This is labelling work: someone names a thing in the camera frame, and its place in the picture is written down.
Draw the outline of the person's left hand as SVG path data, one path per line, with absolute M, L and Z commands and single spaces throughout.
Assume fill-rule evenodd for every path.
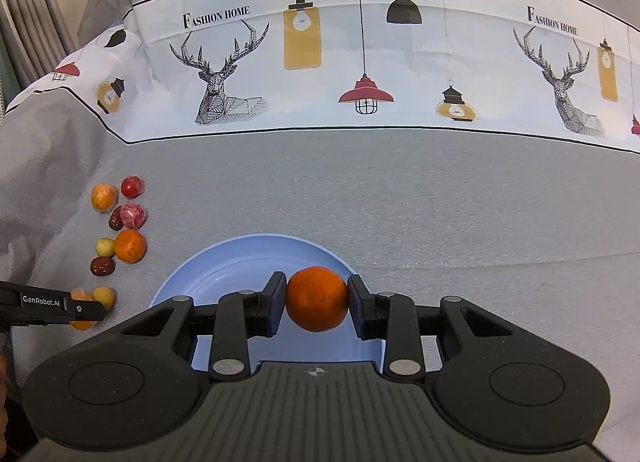
M 6 357 L 0 355 L 0 458 L 6 454 L 6 426 L 8 414 L 6 413 Z

